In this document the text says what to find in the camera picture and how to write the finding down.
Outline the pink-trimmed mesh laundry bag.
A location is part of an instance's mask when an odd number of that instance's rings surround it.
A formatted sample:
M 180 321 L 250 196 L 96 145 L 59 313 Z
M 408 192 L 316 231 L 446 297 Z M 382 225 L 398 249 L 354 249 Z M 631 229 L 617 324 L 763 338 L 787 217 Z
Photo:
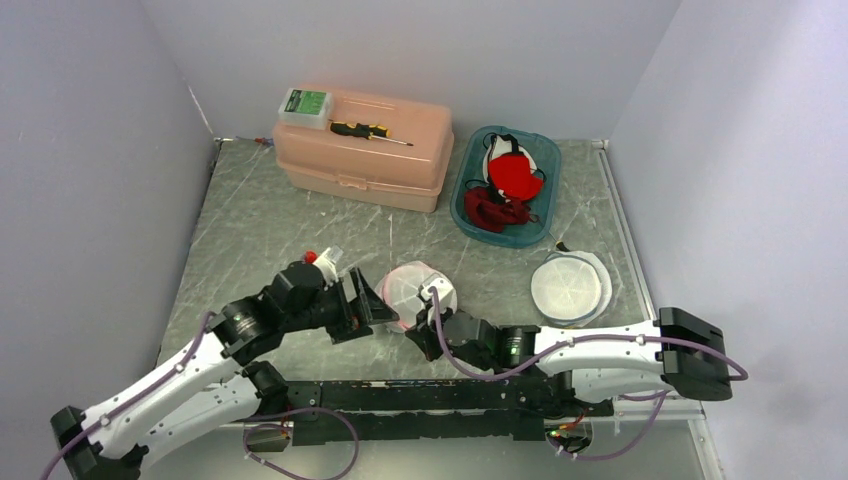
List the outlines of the pink-trimmed mesh laundry bag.
M 415 325 L 416 315 L 424 306 L 419 298 L 421 287 L 433 276 L 449 282 L 442 272 L 421 261 L 412 261 L 394 268 L 377 283 L 375 291 L 399 317 L 398 321 L 385 325 L 390 332 L 403 334 Z

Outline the white mesh laundry bag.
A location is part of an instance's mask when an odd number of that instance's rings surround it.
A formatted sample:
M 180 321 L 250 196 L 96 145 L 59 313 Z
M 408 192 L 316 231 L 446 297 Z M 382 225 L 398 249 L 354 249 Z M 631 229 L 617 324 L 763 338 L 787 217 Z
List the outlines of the white mesh laundry bag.
M 595 254 L 555 251 L 533 272 L 530 293 L 548 324 L 581 328 L 606 310 L 613 286 L 607 267 Z

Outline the bright red bra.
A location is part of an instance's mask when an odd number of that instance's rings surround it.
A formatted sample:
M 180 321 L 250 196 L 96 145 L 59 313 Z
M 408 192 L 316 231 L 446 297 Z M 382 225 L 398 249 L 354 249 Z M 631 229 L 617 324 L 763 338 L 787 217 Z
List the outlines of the bright red bra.
M 547 176 L 526 154 L 506 153 L 487 163 L 487 179 L 500 196 L 524 202 L 542 191 Z

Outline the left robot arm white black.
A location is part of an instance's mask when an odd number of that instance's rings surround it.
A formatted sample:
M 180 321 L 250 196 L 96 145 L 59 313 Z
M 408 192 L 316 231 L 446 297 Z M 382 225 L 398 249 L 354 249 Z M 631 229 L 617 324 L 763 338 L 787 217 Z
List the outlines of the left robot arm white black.
M 41 476 L 64 465 L 74 479 L 137 479 L 222 424 L 275 419 L 286 409 L 288 387 L 261 357 L 285 335 L 323 329 L 341 343 L 397 318 L 359 269 L 343 280 L 323 256 L 295 261 L 259 293 L 206 313 L 184 347 L 131 386 L 85 409 L 55 413 L 59 450 Z

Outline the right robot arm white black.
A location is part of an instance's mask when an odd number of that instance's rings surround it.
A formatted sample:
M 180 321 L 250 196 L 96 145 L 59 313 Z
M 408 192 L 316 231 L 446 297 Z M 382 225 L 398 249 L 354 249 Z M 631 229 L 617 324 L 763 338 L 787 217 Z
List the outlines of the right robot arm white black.
M 649 391 L 726 401 L 733 383 L 749 377 L 726 354 L 720 328 L 677 307 L 619 327 L 560 329 L 498 327 L 462 310 L 445 308 L 437 315 L 427 306 L 405 335 L 427 360 L 445 357 L 475 380 L 566 375 L 550 391 L 553 406 L 564 415 L 588 403 Z

